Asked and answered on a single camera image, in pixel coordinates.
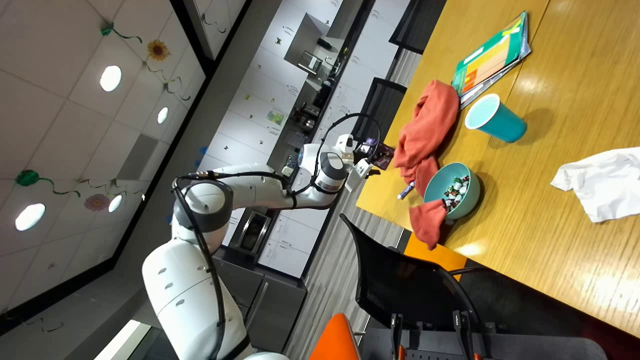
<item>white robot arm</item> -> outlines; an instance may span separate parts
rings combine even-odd
[[[228,360],[286,359],[273,353],[252,355],[242,314],[224,284],[216,284],[208,273],[212,262],[203,256],[192,220],[212,254],[221,245],[233,209],[329,208],[345,181],[351,191],[372,167],[365,159],[354,166],[354,147],[351,135],[340,136],[336,146],[304,145],[300,168],[314,176],[298,192],[288,189],[286,180],[267,165],[223,167],[187,177],[196,180],[181,190],[190,211],[176,202],[171,240],[151,252],[142,268],[151,304],[179,359],[210,359],[211,354]],[[221,315],[224,322],[219,322]]]

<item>white cloth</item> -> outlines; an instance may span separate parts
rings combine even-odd
[[[592,222],[640,213],[640,147],[615,149],[558,169],[551,185],[571,190]]]

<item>orange seat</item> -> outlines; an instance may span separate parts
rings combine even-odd
[[[324,327],[324,331],[310,360],[358,360],[358,348],[356,346],[353,333],[351,332],[351,324],[342,313],[337,313],[331,317],[331,320]]]

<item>recessed light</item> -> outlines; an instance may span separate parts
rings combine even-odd
[[[100,86],[106,92],[113,91],[120,84],[122,70],[116,65],[107,66],[100,77]]]
[[[166,116],[169,113],[169,109],[165,106],[158,113],[158,124],[162,124],[166,120]]]
[[[109,203],[109,212],[112,213],[116,211],[116,209],[120,206],[121,202],[122,202],[122,195],[118,195],[114,197],[113,200],[111,200],[111,202]]]
[[[24,208],[20,215],[15,218],[15,228],[18,231],[31,229],[44,215],[45,206],[41,203],[32,204]]]

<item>wooden table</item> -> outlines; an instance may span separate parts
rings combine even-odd
[[[397,143],[432,79],[450,82],[460,59],[527,10],[533,52],[489,92],[529,128],[506,144],[456,124],[440,163],[467,164],[484,193],[445,246],[635,336],[640,217],[593,224],[572,192],[549,182],[564,163],[639,145],[639,5],[449,0],[385,139]],[[397,200],[403,188],[398,171],[388,170],[367,181],[357,205],[411,229],[407,209],[420,199]]]

